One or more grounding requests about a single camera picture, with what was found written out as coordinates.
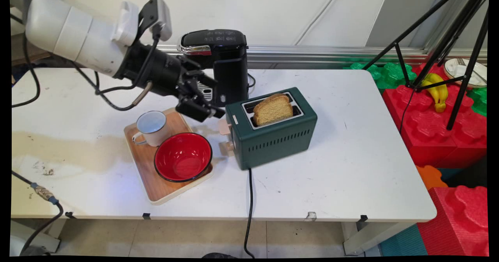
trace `green toaster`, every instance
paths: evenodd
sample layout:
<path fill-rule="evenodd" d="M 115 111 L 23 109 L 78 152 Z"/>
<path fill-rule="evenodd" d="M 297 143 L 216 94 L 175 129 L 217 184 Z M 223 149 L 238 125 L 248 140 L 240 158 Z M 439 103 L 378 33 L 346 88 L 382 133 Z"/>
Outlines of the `green toaster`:
<path fill-rule="evenodd" d="M 253 120 L 253 108 L 276 93 L 287 95 L 293 116 L 258 127 Z M 307 150 L 317 123 L 317 114 L 298 88 L 228 104 L 225 111 L 234 155 L 242 170 Z"/>

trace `orange foam block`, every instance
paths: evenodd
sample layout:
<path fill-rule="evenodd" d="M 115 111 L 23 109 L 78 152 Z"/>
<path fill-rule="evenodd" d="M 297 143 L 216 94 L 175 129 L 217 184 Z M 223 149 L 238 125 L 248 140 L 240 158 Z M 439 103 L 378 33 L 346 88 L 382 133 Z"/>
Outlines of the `orange foam block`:
<path fill-rule="evenodd" d="M 421 176 L 426 189 L 429 190 L 433 187 L 449 187 L 442 181 L 442 179 L 440 179 L 440 177 L 442 177 L 442 173 L 433 166 L 416 166 L 416 168 L 418 169 L 419 175 Z"/>

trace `toaster lever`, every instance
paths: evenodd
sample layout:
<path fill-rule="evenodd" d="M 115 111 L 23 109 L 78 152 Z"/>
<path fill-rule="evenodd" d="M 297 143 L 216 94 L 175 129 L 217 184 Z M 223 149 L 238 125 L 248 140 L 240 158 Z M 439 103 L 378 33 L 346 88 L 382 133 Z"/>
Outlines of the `toaster lever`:
<path fill-rule="evenodd" d="M 219 120 L 218 126 L 219 126 L 220 134 L 222 134 L 222 135 L 229 135 L 230 134 L 231 124 L 228 124 L 227 120 L 224 120 L 224 119 Z"/>
<path fill-rule="evenodd" d="M 227 149 L 227 152 L 234 150 L 234 143 L 232 143 L 232 141 L 226 142 L 225 148 Z"/>

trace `mug handle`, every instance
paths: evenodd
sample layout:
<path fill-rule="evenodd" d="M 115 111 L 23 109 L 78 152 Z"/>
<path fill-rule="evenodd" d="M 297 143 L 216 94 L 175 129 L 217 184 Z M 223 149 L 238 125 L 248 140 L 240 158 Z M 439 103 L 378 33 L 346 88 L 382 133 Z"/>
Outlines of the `mug handle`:
<path fill-rule="evenodd" d="M 141 132 L 137 132 L 136 134 L 134 134 L 134 135 L 132 136 L 132 141 L 133 141 L 133 143 L 135 143 L 136 145 L 142 145 L 142 144 L 147 143 L 147 140 L 140 141 L 140 142 L 136 142 L 136 141 L 135 141 L 135 139 L 136 139 L 137 137 L 141 136 L 141 135 L 142 135 L 142 133 L 141 133 Z"/>

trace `banana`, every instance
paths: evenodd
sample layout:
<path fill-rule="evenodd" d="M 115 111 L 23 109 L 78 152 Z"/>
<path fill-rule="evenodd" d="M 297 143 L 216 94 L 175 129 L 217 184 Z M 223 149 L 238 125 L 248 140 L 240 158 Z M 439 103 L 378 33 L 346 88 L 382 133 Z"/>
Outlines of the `banana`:
<path fill-rule="evenodd" d="M 427 81 L 427 80 L 423 80 L 423 82 L 421 82 L 421 86 L 425 87 L 425 86 L 429 86 L 433 84 L 431 81 Z M 438 93 L 438 90 L 436 88 L 429 88 L 429 89 L 426 89 L 433 97 L 433 100 L 435 100 L 435 105 L 438 104 L 438 99 L 439 99 L 439 93 Z"/>
<path fill-rule="evenodd" d="M 440 77 L 438 74 L 435 73 L 428 74 L 427 78 L 433 83 L 440 83 L 444 81 L 442 77 Z M 440 85 L 435 88 L 438 91 L 439 100 L 440 100 L 440 103 L 435 102 L 435 111 L 437 113 L 442 113 L 443 111 L 445 111 L 445 101 L 447 100 L 449 92 L 447 90 L 446 85 Z"/>

